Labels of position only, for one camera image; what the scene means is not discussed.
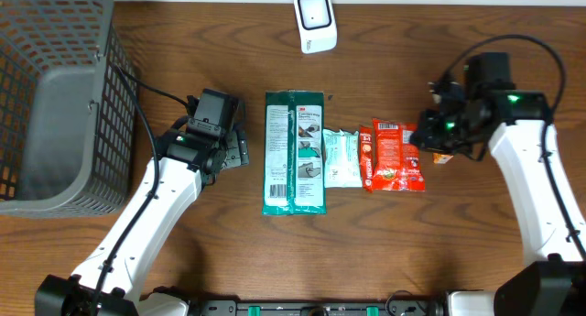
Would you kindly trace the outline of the small orange carton box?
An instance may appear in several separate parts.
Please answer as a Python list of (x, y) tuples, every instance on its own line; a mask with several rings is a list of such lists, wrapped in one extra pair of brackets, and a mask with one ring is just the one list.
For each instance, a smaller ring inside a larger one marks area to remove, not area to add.
[(432, 159), (433, 159), (433, 163), (434, 164), (440, 164), (440, 165), (442, 165), (442, 164), (446, 164), (451, 159), (453, 159), (453, 155), (433, 153), (432, 154)]

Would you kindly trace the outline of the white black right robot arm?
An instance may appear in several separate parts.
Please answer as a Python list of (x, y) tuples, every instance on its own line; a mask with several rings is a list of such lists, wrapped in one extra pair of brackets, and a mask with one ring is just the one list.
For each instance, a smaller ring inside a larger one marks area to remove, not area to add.
[(437, 315), (582, 315), (585, 219), (565, 173), (557, 132), (538, 92), (488, 92), (421, 112), (411, 143), (455, 155), (476, 142), (501, 170), (520, 229), (525, 268), (496, 291), (460, 290)]

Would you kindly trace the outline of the white green wipes pack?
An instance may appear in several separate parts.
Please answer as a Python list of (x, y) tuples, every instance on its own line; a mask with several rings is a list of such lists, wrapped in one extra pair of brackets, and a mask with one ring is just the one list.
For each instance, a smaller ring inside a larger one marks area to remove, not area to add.
[(359, 133), (323, 130), (325, 146), (324, 187), (361, 188), (358, 158)]

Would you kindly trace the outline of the red Nescafe coffee sachet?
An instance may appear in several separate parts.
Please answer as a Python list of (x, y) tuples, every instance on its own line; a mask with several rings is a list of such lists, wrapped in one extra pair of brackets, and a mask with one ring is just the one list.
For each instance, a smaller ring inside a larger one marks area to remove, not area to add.
[(359, 129), (359, 165), (363, 188), (372, 192), (374, 170), (372, 129), (366, 126), (361, 126)]

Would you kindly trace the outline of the green gloves package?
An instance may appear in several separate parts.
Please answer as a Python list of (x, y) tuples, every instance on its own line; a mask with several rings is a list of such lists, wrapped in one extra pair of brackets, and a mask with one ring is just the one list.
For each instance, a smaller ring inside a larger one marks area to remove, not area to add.
[(267, 92), (265, 115), (262, 214), (325, 214), (324, 93)]

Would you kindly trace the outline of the red snack bag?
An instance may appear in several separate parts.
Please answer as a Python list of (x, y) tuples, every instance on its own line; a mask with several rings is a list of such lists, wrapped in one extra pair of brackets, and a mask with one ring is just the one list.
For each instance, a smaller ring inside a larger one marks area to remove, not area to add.
[(410, 143), (417, 126), (374, 119), (375, 191), (424, 191), (419, 151)]

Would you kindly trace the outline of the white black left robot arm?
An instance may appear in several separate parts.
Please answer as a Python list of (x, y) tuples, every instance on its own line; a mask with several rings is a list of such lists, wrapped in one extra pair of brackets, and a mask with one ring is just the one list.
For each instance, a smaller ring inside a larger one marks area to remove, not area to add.
[(37, 315), (187, 315), (193, 303), (172, 289), (141, 297), (147, 275), (182, 214), (221, 170), (248, 161), (242, 128), (218, 135), (170, 129), (157, 142), (136, 193), (96, 249), (68, 278), (47, 276)]

